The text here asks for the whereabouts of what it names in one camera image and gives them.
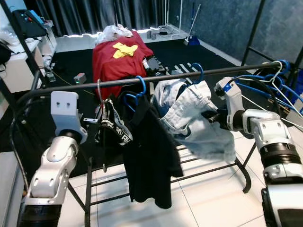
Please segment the light blue denim garment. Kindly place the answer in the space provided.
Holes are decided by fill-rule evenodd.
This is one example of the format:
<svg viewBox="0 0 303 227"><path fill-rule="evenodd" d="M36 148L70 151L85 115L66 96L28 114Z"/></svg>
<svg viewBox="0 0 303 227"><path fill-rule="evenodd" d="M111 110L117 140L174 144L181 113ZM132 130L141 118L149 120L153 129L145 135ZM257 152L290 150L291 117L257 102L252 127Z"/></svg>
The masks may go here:
<svg viewBox="0 0 303 227"><path fill-rule="evenodd" d="M166 132L190 153L201 159L234 161L233 134L203 116L218 110L211 97L205 82L189 84L186 79L172 79L158 82L152 103Z"/></svg>

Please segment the small grey box device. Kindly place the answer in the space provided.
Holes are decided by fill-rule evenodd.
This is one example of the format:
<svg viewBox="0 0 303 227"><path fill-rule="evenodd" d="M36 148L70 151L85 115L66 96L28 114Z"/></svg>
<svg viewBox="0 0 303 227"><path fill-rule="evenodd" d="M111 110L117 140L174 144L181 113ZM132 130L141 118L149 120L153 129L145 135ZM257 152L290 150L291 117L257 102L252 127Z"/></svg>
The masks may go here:
<svg viewBox="0 0 303 227"><path fill-rule="evenodd" d="M87 76L85 73L78 73L76 76L73 77L74 83L75 84L85 84L87 80Z"/></svg>

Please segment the red shirt yellow print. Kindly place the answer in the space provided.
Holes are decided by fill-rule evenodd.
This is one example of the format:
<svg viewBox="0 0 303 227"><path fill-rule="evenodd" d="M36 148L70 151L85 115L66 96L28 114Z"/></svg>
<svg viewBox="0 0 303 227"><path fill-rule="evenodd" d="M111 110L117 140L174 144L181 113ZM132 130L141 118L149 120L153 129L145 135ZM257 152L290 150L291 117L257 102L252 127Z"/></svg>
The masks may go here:
<svg viewBox="0 0 303 227"><path fill-rule="evenodd" d="M137 32L131 37L121 36L114 41L99 43L92 54L93 82L145 77L143 60L153 55Z"/></svg>

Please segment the black shirt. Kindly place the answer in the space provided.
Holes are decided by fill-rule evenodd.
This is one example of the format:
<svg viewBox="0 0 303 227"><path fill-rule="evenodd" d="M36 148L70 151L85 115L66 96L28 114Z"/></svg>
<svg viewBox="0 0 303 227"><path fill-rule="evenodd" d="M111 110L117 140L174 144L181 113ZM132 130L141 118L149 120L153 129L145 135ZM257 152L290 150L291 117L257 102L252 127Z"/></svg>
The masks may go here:
<svg viewBox="0 0 303 227"><path fill-rule="evenodd" d="M171 208L171 179L184 173L176 144L162 126L157 108L146 97L137 105L114 102L133 137L122 147L130 199L139 203L154 199L159 208Z"/></svg>

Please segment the blue broom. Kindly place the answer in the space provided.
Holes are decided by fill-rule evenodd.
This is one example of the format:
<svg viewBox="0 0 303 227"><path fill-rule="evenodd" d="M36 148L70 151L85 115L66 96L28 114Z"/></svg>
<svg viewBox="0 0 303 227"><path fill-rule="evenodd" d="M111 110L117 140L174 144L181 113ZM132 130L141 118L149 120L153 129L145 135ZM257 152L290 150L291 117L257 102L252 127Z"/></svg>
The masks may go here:
<svg viewBox="0 0 303 227"><path fill-rule="evenodd" d="M190 30L187 33L186 39L184 39L184 44L191 46L191 45L199 45L199 39L193 34L193 28L195 25L195 21L197 19L198 13L200 11L201 4L198 4L196 7L196 2L193 2L191 6L191 25Z"/></svg>

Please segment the white low platform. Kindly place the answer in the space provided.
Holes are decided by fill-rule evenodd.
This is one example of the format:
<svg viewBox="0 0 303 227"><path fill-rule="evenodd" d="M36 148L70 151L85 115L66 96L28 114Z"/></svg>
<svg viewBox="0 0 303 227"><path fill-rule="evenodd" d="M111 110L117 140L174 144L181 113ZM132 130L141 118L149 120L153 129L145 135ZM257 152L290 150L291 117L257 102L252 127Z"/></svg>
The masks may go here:
<svg viewBox="0 0 303 227"><path fill-rule="evenodd" d="M132 33L138 33L146 44L185 39L189 35L188 32L184 32L172 24L167 24L165 26L161 26L160 28L150 27L148 29L133 30ZM92 49L99 43L100 40L104 39L104 37L104 32L57 37L55 52L70 52Z"/></svg>

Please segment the white desk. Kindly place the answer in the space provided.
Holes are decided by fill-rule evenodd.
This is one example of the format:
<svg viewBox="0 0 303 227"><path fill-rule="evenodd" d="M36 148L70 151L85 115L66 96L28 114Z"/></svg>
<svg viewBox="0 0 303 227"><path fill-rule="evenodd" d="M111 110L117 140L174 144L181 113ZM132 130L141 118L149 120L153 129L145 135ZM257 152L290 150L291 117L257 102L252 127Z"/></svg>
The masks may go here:
<svg viewBox="0 0 303 227"><path fill-rule="evenodd" d="M23 0L17 0L17 4L15 3L15 0L7 0L9 5L11 5L11 9L16 9L19 7L20 9L26 9L25 4ZM12 32L15 37L17 35L15 34L13 28L9 26L9 22L7 20L7 17L1 7L0 11L1 15L1 28L6 32ZM43 46L48 46L51 44L50 40L48 39L48 35L42 36L42 37L35 37L31 38L29 37L26 39L28 42L28 45L30 47L30 50L32 50L36 62L39 65L40 69L44 73L44 78L48 80L48 85L45 87L50 87L51 83L50 80L47 78L47 72L48 70L44 67L44 59L43 59ZM7 85L7 88L11 93L17 93L17 92L24 92L32 88L30 85L32 78L29 77L28 79L22 79L21 76L28 77L28 72L26 63L24 61L24 58L26 55L22 52L22 48L19 45L19 41L17 41L13 44L9 45L9 48L13 52L11 57L6 63L6 75L2 76L3 81Z"/></svg>

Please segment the black slanted pole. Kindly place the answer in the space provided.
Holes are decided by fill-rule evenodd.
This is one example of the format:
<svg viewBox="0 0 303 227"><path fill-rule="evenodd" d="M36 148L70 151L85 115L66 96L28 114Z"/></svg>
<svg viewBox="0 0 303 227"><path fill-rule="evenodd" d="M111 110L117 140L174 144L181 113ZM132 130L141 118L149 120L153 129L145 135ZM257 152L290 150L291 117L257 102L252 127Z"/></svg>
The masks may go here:
<svg viewBox="0 0 303 227"><path fill-rule="evenodd" d="M2 6L2 9L7 17L9 26L13 28L15 34L17 35L19 45L22 48L22 53L26 55L24 61L27 66L26 72L28 72L29 74L28 77L21 76L21 78L22 79L28 79L29 77L32 78L32 81L30 83L30 85L32 86L31 89L45 88L48 85L48 80L44 78L44 73L40 69L39 65L37 64L36 58L32 50L30 50L28 42L26 41L27 37L23 30L23 26L19 21L20 17L17 17L17 15L14 13L15 11L19 13L21 9L19 7L17 7L16 9L11 9L11 5L9 5L7 0L0 0L0 5Z"/></svg>
<svg viewBox="0 0 303 227"><path fill-rule="evenodd" d="M255 37L255 34L256 34L256 31L257 31L257 28L259 25L259 21L260 21L260 16L262 15L265 3L266 3L266 0L260 0L260 2L259 2L259 7L258 7L258 10L255 15L255 21L253 22L251 33L250 33L250 36L249 36L249 39L247 41L246 48L244 51L244 56L241 60L241 66L245 65L246 60L248 59L248 56L249 56L249 52L253 52L257 55L260 55L262 58L267 58L265 54L263 54L259 50L256 50L256 48L252 47L253 39Z"/></svg>

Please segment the grey cabinet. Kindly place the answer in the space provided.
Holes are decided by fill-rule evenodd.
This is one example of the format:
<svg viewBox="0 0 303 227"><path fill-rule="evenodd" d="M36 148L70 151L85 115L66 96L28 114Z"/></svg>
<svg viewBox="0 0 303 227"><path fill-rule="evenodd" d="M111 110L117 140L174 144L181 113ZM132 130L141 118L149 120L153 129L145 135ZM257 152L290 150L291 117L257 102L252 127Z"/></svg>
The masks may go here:
<svg viewBox="0 0 303 227"><path fill-rule="evenodd" d="M0 154L0 227L17 227L24 180L12 152Z"/></svg>

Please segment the dark curtain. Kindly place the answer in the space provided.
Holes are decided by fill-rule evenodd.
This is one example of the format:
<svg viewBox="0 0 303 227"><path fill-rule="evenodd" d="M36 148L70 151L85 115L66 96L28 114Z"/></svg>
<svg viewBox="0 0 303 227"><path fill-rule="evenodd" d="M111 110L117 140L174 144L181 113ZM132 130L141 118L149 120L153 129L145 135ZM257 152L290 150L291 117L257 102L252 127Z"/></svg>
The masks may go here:
<svg viewBox="0 0 303 227"><path fill-rule="evenodd" d="M165 24L167 0L24 0L53 23L55 36L96 34L106 26L144 30Z"/></svg>

